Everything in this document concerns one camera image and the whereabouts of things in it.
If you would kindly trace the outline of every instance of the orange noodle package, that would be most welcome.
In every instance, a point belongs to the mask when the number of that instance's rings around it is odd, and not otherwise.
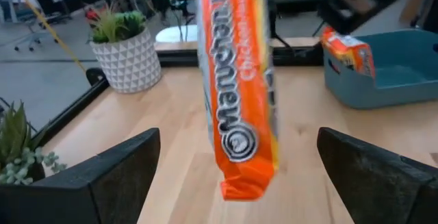
[[[278,166],[267,0],[197,0],[198,58],[225,200],[263,196]]]

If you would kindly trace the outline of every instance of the gray floor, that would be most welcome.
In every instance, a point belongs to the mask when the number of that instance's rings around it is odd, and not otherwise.
[[[403,28],[398,22],[398,16],[404,2],[405,0],[400,0],[354,34],[374,34]],[[282,37],[310,36],[319,23],[320,19],[314,12],[302,13],[280,19],[277,30]],[[171,19],[171,24],[176,25],[174,19]],[[94,59],[90,46],[86,44],[90,29],[83,15],[75,16],[69,23],[53,28],[79,59]],[[163,28],[158,18],[149,21],[149,29],[154,37]],[[51,37],[42,40],[41,45],[36,45],[34,52],[30,52],[26,45],[16,52],[14,44],[9,42],[27,33],[28,29],[22,25],[0,25],[0,97],[9,102],[24,101],[30,121],[35,127],[41,128],[87,91],[89,84],[75,63],[32,62],[71,59]],[[84,65],[88,68],[97,63]]]

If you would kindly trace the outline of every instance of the maruchan logo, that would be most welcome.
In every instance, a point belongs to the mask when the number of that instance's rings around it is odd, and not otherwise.
[[[245,162],[257,151],[257,137],[251,128],[242,124],[222,136],[222,148],[231,162]]]

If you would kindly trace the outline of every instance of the green plant leaves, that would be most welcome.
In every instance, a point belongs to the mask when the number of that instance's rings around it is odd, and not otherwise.
[[[24,104],[21,102],[16,112],[12,104],[0,124],[0,164],[6,165],[21,158],[25,148],[30,151],[35,150],[47,128],[44,127],[35,138],[32,138],[31,125],[27,122]]]
[[[139,11],[114,12],[114,6],[104,10],[94,10],[98,19],[90,21],[94,26],[92,41],[94,43],[120,42],[142,33],[146,18]]]

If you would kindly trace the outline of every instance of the yellow cable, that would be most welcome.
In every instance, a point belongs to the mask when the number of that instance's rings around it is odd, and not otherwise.
[[[59,37],[57,37],[56,32],[50,27],[50,25],[47,23],[46,18],[41,15],[41,13],[30,3],[30,0],[25,0],[25,3],[32,9],[34,14],[37,16],[37,18],[41,21],[41,23],[46,27],[47,30],[49,30],[50,34],[52,34],[53,38],[57,40],[57,42],[61,45],[62,49],[67,52],[73,59],[73,61],[77,64],[78,67],[81,68],[83,73],[86,73],[86,69],[83,66],[83,64],[79,61],[79,59],[76,57],[76,55],[70,50],[70,48],[61,41]]]

